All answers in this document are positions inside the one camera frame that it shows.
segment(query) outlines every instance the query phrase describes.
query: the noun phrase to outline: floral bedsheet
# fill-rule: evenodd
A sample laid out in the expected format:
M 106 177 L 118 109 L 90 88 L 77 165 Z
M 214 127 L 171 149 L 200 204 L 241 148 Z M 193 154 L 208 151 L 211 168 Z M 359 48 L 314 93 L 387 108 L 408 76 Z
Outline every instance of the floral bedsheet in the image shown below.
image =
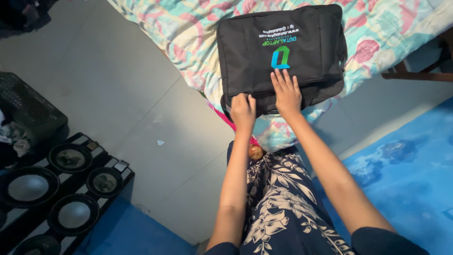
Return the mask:
M 187 84 L 202 92 L 211 109 L 233 129 L 220 106 L 222 79 L 216 29 L 220 20 L 250 12 L 293 10 L 305 5 L 343 8 L 348 48 L 343 91 L 303 110 L 315 121 L 363 81 L 395 65 L 453 24 L 453 0 L 108 0 L 136 22 L 180 70 Z M 256 121 L 253 143 L 274 152 L 297 142 L 279 115 Z

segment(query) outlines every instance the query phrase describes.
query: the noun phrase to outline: black plastic crate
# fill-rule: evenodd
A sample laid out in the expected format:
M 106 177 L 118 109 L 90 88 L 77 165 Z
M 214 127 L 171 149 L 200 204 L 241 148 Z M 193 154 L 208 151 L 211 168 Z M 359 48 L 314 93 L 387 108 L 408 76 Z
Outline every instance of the black plastic crate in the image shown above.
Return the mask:
M 26 130 L 32 146 L 67 124 L 66 115 L 14 73 L 0 72 L 0 108 Z

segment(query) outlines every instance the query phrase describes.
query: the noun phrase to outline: round object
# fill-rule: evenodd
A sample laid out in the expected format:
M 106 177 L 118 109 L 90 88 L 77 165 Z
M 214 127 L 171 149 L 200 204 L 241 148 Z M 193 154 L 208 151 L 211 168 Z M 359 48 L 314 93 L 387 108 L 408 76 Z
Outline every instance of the round object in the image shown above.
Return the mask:
M 36 174 L 20 176 L 8 185 L 8 194 L 12 198 L 26 202 L 44 196 L 48 190 L 47 180 Z
M 97 221 L 99 206 L 91 197 L 83 194 L 66 196 L 50 210 L 47 222 L 54 231 L 76 236 L 89 230 Z
M 82 202 L 64 205 L 58 213 L 58 222 L 65 228 L 78 228 L 90 219 L 90 208 Z
M 0 201 L 15 208 L 31 208 L 53 197 L 59 186 L 58 177 L 46 168 L 19 168 L 0 179 Z
M 63 143 L 52 148 L 48 161 L 62 172 L 76 173 L 89 168 L 93 156 L 84 146 Z
M 59 255 L 60 243 L 49 235 L 37 235 L 23 241 L 14 255 Z
M 256 146 L 256 145 L 250 145 L 249 146 L 249 157 L 251 159 L 257 160 L 262 158 L 264 155 L 264 151 L 261 147 Z
M 95 195 L 108 198 L 121 192 L 123 178 L 117 170 L 101 167 L 90 172 L 87 178 L 87 187 Z

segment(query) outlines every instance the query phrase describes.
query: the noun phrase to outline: black shirt sleeve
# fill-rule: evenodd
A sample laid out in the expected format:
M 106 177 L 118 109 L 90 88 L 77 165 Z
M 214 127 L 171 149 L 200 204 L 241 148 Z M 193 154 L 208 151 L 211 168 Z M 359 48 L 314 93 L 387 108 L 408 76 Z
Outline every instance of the black shirt sleeve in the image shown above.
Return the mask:
M 426 250 L 399 234 L 374 227 L 354 231 L 351 245 L 358 255 L 429 255 Z
M 220 243 L 209 250 L 204 255 L 239 255 L 239 249 L 232 243 Z

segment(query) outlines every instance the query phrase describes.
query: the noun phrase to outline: speaker box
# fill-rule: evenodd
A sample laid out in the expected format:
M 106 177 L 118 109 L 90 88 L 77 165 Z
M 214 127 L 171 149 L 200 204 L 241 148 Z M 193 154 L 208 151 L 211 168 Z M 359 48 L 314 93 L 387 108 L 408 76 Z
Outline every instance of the speaker box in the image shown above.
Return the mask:
M 52 206 L 81 186 L 108 153 L 78 133 L 52 148 L 33 166 L 0 177 L 0 254 L 14 248 L 44 220 Z
M 135 175 L 128 163 L 112 156 L 108 158 L 74 192 L 58 200 L 46 219 L 8 254 L 72 254 Z

